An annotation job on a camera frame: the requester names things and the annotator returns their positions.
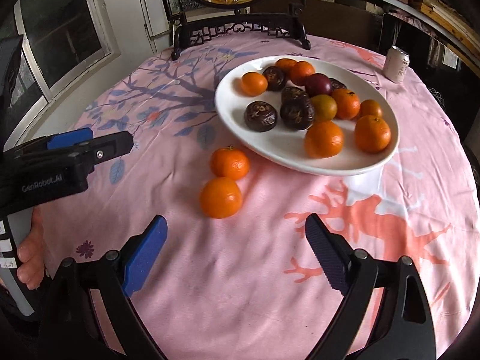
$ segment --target round table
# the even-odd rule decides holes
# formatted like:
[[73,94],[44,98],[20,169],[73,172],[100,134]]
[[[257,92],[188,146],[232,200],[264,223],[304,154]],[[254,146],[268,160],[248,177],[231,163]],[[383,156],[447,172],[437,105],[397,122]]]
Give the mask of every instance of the round table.
[[[310,36],[312,48],[261,33],[229,34],[184,51],[165,50],[94,101],[76,127],[96,136],[128,130],[130,154],[103,163],[86,192],[42,206],[47,268],[100,258],[163,215],[169,236],[143,289],[131,298],[165,354],[181,359],[304,359],[341,294],[332,290],[304,235],[316,212],[333,232],[373,257],[413,258],[433,316],[437,354],[469,318],[480,275],[476,187],[448,117],[409,69],[403,84],[381,74],[385,57]],[[365,175],[302,174],[245,149],[239,213],[205,218],[198,194],[213,177],[212,151],[239,142],[221,124],[214,93],[232,68],[289,54],[349,69],[388,100],[400,126],[398,153]],[[375,290],[351,348],[362,347],[381,292]],[[99,311],[100,320],[105,318]],[[105,327],[112,347],[118,348]]]

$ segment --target blue gripper pad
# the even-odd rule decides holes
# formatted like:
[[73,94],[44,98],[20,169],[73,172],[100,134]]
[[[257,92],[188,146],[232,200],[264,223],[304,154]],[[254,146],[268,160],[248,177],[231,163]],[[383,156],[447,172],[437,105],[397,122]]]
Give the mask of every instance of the blue gripper pad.
[[328,282],[345,296],[350,288],[345,259],[341,257],[332,234],[316,214],[309,215],[305,221],[305,235]]
[[158,215],[150,223],[147,233],[136,251],[125,264],[122,289],[130,298],[135,291],[142,289],[152,266],[167,240],[167,221]]
[[80,142],[93,139],[93,132],[89,128],[80,128],[80,130],[64,132],[55,135],[47,144],[47,150],[69,147]]

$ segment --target orange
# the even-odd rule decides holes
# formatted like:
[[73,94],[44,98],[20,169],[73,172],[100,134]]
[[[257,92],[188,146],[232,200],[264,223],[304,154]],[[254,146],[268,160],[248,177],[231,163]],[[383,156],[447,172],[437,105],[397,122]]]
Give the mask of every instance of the orange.
[[303,147],[311,158],[328,158],[343,148],[342,129],[332,121],[315,122],[308,130]]
[[200,193],[200,206],[203,213],[210,218],[228,218],[241,208],[242,193],[232,179],[214,178]]
[[281,58],[277,62],[275,62],[275,66],[277,68],[282,69],[284,73],[288,73],[292,67],[297,63],[296,60],[291,58]]
[[327,94],[319,94],[310,100],[315,108],[315,120],[317,122],[332,120],[337,114],[337,102],[333,97]]
[[241,78],[241,87],[249,96],[258,96],[267,90],[268,81],[263,74],[251,71]]
[[365,115],[382,117],[383,112],[380,104],[378,104],[375,100],[362,101],[360,104],[360,113],[358,114],[358,116],[362,117]]
[[332,97],[337,102],[337,117],[352,120],[360,111],[360,98],[350,89],[335,89]]
[[243,151],[229,146],[213,152],[210,169],[217,177],[240,180],[250,170],[250,161]]
[[305,86],[305,79],[315,73],[315,68],[306,61],[297,62],[289,71],[289,78],[295,85]]
[[355,144],[367,153],[379,153],[387,147],[392,138],[390,127],[381,117],[366,115],[355,125]]

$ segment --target fingernail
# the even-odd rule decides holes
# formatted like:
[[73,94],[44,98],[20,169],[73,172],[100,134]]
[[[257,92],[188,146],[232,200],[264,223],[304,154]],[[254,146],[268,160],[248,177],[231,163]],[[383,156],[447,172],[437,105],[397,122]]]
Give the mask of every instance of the fingernail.
[[22,283],[28,283],[29,277],[25,272],[17,271],[17,276]]
[[22,261],[27,261],[28,258],[30,257],[29,256],[29,253],[28,253],[28,250],[26,247],[19,247],[18,248],[18,257],[22,260]]

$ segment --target screw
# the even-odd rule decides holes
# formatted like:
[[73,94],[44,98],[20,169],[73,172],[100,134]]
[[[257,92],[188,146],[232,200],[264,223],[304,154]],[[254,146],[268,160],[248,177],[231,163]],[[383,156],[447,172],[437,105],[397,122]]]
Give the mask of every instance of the screw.
[[409,256],[402,256],[402,263],[406,266],[411,266],[413,264],[413,260]]
[[115,260],[119,256],[119,253],[116,250],[109,250],[105,253],[105,258],[109,261]]
[[64,267],[71,266],[73,263],[74,263],[74,260],[72,257],[67,257],[66,259],[63,259],[63,261],[61,262],[62,266]]
[[368,253],[364,251],[363,249],[356,249],[355,250],[355,257],[357,257],[360,260],[366,259],[368,256]]

